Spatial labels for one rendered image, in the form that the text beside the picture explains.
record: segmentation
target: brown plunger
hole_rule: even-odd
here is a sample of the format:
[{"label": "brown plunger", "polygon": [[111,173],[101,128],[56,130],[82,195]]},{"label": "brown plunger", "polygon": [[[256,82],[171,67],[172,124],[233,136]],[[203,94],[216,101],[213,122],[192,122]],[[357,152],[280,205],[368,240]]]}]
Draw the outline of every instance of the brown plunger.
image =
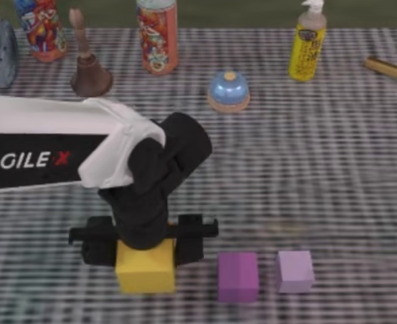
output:
[{"label": "brown plunger", "polygon": [[79,9],[70,9],[70,23],[78,43],[77,72],[71,79],[72,90],[83,98],[102,96],[110,90],[113,76],[99,64],[90,51],[84,29],[84,18]]}]

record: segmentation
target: soda can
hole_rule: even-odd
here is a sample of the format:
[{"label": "soda can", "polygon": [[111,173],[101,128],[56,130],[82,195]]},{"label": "soda can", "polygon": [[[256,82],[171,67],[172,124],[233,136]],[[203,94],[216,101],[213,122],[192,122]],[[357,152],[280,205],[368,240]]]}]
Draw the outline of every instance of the soda can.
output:
[{"label": "soda can", "polygon": [[176,0],[137,0],[143,67],[164,75],[178,66]]},{"label": "soda can", "polygon": [[32,55],[52,62],[66,54],[66,39],[55,0],[13,0]]}]

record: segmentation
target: purple cube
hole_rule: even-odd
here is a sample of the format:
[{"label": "purple cube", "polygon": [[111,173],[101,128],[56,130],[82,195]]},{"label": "purple cube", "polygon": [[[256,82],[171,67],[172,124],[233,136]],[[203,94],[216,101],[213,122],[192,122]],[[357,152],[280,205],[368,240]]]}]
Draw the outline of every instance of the purple cube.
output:
[{"label": "purple cube", "polygon": [[309,292],[315,281],[309,251],[279,251],[275,261],[275,280],[280,294]]},{"label": "purple cube", "polygon": [[259,296],[259,267],[254,252],[218,255],[218,301],[255,302]]}]

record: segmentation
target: bottle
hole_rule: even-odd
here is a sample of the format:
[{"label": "bottle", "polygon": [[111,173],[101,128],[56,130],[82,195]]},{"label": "bottle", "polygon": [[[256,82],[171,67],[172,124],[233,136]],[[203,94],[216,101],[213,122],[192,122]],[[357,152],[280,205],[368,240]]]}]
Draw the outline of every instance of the bottle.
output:
[{"label": "bottle", "polygon": [[66,40],[55,0],[14,0],[30,52],[41,62],[52,62],[66,54]]},{"label": "bottle", "polygon": [[150,73],[165,75],[178,66],[176,0],[136,0],[142,65]]},{"label": "bottle", "polygon": [[327,19],[322,14],[323,0],[306,0],[309,10],[300,15],[290,60],[289,75],[298,81],[308,81],[315,75]]}]

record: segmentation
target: green background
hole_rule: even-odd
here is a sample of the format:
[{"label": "green background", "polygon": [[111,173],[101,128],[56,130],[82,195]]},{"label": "green background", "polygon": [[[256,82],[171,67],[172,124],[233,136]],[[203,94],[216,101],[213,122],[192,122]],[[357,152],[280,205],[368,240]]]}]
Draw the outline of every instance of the green background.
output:
[{"label": "green background", "polygon": [[[180,27],[290,27],[302,0],[179,0]],[[135,0],[57,0],[69,27],[68,8],[79,7],[89,27],[136,27]],[[14,26],[13,0],[0,0],[2,18]],[[397,27],[397,0],[327,0],[329,27]]]}]

